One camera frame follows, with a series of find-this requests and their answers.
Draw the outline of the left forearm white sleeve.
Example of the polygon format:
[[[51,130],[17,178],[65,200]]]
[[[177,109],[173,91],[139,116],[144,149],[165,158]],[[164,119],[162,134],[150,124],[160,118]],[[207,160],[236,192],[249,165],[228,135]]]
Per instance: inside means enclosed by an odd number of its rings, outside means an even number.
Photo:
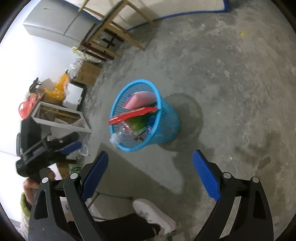
[[[32,190],[27,190],[21,195],[20,204],[22,209],[22,217],[20,224],[20,234],[25,240],[28,240],[29,221],[34,197],[34,192]]]

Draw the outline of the left hand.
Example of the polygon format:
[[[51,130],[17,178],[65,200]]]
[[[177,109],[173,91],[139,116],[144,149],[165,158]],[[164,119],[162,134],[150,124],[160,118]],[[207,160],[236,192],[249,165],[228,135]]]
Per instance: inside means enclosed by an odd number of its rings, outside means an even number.
[[[23,183],[23,190],[26,197],[26,201],[30,206],[33,205],[34,198],[35,198],[33,191],[38,190],[38,188],[39,188],[39,183],[37,183],[35,180],[31,178],[27,178]]]

